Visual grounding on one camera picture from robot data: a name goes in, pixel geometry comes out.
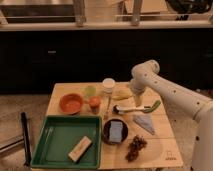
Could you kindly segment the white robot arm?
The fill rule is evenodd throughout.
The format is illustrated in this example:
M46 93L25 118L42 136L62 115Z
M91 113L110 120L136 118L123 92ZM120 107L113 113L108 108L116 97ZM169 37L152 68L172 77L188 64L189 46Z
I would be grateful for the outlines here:
M191 171L213 171L213 99L160 77L159 71L155 60L135 65L131 70L131 91L141 95L150 87L190 114L198 122Z

